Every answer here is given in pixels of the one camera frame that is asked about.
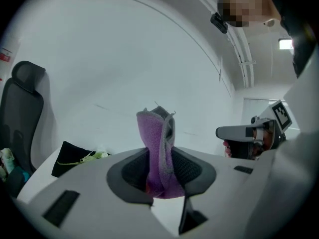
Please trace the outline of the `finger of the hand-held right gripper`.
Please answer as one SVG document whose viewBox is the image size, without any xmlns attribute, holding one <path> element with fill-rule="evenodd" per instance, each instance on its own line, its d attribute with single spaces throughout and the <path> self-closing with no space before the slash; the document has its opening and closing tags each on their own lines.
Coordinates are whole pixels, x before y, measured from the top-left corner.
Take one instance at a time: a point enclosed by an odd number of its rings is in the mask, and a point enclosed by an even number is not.
<svg viewBox="0 0 319 239">
<path fill-rule="evenodd" d="M 216 137 L 222 140 L 231 140 L 238 142 L 249 142 L 249 136 L 246 136 L 246 126 L 221 126 L 215 131 Z"/>
</svg>

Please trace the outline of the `teal fluffy cloth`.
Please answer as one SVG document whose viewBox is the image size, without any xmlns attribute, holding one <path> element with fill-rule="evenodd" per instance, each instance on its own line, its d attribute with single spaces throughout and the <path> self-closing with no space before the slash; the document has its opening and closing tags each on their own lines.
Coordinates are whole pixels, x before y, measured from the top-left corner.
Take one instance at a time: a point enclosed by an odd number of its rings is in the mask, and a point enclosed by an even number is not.
<svg viewBox="0 0 319 239">
<path fill-rule="evenodd" d="M 18 166 L 13 158 L 6 161 L 6 169 L 8 171 L 7 180 L 11 183 L 25 184 L 30 179 L 30 175 Z"/>
</svg>

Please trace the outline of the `pale green wrapped bunch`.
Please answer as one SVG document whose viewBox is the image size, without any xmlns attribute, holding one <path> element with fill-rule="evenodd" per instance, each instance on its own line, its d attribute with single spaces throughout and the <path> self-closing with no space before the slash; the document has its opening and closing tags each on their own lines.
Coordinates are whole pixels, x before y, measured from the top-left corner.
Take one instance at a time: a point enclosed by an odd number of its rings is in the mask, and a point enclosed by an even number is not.
<svg viewBox="0 0 319 239">
<path fill-rule="evenodd" d="M 9 174 L 14 170 L 14 156 L 9 148 L 0 151 L 0 179 L 5 182 Z"/>
</svg>

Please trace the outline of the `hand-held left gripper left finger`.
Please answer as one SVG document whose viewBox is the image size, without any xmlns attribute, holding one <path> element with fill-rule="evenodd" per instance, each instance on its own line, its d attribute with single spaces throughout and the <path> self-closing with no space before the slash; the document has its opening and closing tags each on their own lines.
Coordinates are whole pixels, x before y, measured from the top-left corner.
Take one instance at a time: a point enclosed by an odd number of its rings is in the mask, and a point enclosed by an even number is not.
<svg viewBox="0 0 319 239">
<path fill-rule="evenodd" d="M 134 149 L 76 166 L 15 203 L 46 239 L 176 239 L 151 211 L 148 171 L 148 149 Z"/>
</svg>

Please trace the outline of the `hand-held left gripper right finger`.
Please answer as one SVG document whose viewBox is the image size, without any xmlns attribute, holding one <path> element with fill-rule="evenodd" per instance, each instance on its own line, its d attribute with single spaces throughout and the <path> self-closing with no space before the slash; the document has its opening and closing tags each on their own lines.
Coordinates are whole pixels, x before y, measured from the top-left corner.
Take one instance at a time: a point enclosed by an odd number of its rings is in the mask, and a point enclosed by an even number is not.
<svg viewBox="0 0 319 239">
<path fill-rule="evenodd" d="M 281 229 L 271 172 L 276 152 L 258 161 L 172 149 L 174 171 L 185 190 L 180 239 L 269 238 Z"/>
</svg>

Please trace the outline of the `person's right hand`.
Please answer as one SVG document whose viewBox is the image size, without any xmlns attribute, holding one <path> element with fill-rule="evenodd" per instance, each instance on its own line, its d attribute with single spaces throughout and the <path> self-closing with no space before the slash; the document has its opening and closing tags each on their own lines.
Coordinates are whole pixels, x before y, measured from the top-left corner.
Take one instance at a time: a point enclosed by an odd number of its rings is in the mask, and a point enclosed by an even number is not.
<svg viewBox="0 0 319 239">
<path fill-rule="evenodd" d="M 225 147 L 225 151 L 224 151 L 225 157 L 231 158 L 232 154 L 231 154 L 231 148 L 229 143 L 227 141 L 224 141 L 223 146 Z"/>
</svg>

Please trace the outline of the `black drawstring cloth pouch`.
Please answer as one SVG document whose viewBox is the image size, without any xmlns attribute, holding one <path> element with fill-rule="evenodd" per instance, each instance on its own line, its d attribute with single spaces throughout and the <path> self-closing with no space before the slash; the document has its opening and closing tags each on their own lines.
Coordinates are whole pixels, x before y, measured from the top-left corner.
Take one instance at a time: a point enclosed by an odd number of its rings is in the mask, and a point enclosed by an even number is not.
<svg viewBox="0 0 319 239">
<path fill-rule="evenodd" d="M 81 159 L 90 154 L 94 155 L 95 151 L 85 150 L 83 148 L 72 145 L 71 143 L 64 141 L 60 148 L 58 157 L 54 163 L 51 175 L 58 178 L 70 169 L 76 166 L 75 163 L 79 163 Z"/>
</svg>

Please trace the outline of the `black mesh office chair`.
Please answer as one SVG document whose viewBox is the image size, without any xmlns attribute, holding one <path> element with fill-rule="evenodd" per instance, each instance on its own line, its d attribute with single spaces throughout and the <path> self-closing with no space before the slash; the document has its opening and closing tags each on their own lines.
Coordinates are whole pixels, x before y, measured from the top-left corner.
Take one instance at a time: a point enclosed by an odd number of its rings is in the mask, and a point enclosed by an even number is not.
<svg viewBox="0 0 319 239">
<path fill-rule="evenodd" d="M 45 69 L 29 61 L 18 62 L 6 81 L 0 102 L 0 151 L 9 148 L 18 166 L 30 176 L 35 168 L 31 147 L 44 100 L 36 91 Z M 4 182 L 8 193 L 16 198 L 25 184 Z"/>
</svg>

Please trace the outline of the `purple cloth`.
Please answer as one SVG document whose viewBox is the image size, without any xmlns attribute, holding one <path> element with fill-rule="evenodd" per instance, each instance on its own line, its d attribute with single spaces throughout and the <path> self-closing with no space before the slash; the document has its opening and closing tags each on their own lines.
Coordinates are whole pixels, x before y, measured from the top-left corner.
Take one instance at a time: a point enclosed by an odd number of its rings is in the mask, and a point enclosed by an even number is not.
<svg viewBox="0 0 319 239">
<path fill-rule="evenodd" d="M 154 198 L 173 199 L 184 196 L 172 162 L 171 149 L 175 142 L 174 114 L 158 106 L 137 113 L 140 137 L 149 149 L 150 169 L 147 192 Z"/>
</svg>

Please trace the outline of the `white ceiling pipes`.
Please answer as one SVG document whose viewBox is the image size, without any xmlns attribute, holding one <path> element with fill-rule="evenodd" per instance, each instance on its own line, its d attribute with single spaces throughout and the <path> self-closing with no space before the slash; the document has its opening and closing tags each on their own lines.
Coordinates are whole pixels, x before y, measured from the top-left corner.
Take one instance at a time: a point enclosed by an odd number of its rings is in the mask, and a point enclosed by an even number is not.
<svg viewBox="0 0 319 239">
<path fill-rule="evenodd" d="M 254 64 L 245 32 L 242 28 L 228 27 L 227 37 L 235 51 L 241 69 L 244 88 L 254 87 Z"/>
</svg>

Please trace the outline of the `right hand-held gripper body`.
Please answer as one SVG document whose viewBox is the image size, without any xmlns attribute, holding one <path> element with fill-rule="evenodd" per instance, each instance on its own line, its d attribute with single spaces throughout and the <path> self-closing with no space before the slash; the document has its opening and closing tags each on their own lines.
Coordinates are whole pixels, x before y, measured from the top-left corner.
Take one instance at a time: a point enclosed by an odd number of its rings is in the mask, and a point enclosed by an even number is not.
<svg viewBox="0 0 319 239">
<path fill-rule="evenodd" d="M 259 116 L 251 117 L 246 126 L 249 142 L 229 140 L 232 158 L 259 158 L 276 149 L 286 140 L 285 131 L 291 126 L 291 116 L 281 100 L 270 104 Z"/>
</svg>

